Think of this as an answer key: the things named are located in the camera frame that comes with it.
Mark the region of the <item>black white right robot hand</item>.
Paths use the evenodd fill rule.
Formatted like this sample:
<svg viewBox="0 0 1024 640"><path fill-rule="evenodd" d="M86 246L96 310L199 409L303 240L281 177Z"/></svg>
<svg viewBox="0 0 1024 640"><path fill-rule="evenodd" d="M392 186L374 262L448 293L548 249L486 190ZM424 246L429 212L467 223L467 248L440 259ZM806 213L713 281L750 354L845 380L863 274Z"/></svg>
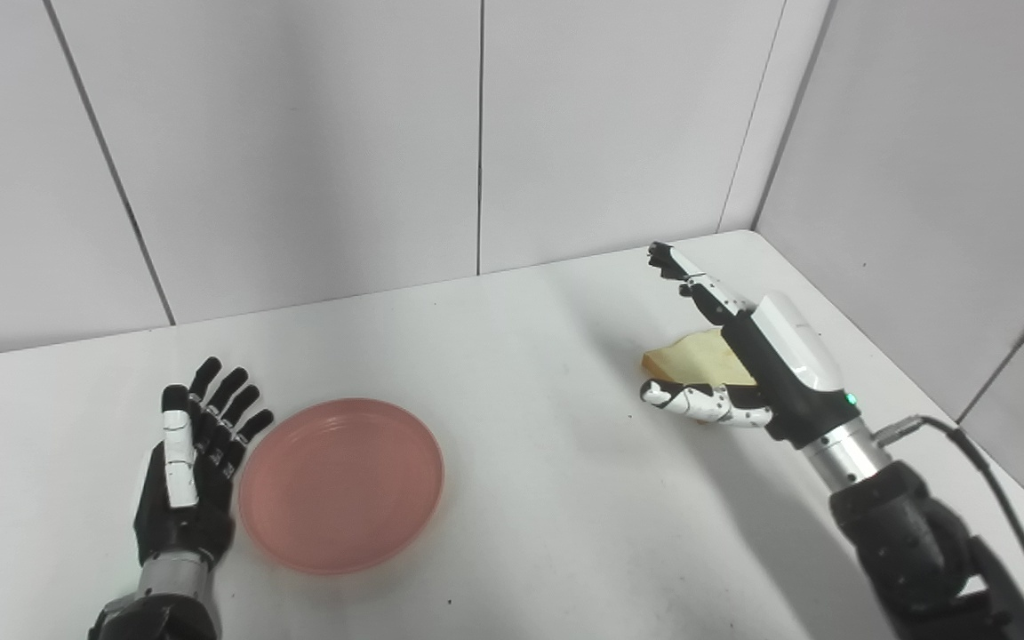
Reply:
<svg viewBox="0 0 1024 640"><path fill-rule="evenodd" d="M773 440L796 449L859 418L840 367L788 297L748 299L694 266L672 244L651 243L649 264L663 279L678 281L679 295L693 300L719 329L753 381L648 380L639 389L644 402L703 424L763 427Z"/></svg>

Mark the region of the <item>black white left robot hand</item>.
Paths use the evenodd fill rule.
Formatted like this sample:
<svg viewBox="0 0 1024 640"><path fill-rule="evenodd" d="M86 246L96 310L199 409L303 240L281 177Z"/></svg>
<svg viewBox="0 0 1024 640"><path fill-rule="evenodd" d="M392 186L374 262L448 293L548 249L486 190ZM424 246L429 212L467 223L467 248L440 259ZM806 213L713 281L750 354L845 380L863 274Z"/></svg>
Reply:
<svg viewBox="0 0 1024 640"><path fill-rule="evenodd" d="M260 390L249 378L245 368L224 372L210 356L190 384L163 389L162 435L133 519L140 564L187 551L214 566L231 547L236 474L274 422L271 410L256 408Z"/></svg>

